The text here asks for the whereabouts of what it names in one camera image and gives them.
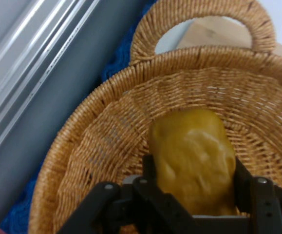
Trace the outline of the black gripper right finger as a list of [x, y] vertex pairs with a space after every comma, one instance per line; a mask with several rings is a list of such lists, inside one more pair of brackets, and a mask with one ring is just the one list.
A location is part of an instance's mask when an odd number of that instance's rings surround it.
[[250, 215], [251, 234], [282, 234], [282, 187], [236, 159], [234, 189], [238, 210]]

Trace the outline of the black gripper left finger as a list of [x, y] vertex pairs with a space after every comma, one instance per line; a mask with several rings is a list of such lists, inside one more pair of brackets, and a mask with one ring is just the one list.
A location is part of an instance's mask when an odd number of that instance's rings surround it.
[[96, 184], [60, 228], [60, 234], [117, 234], [134, 225], [140, 234], [193, 234], [192, 216], [156, 185], [151, 155], [143, 157], [143, 174], [131, 184]]

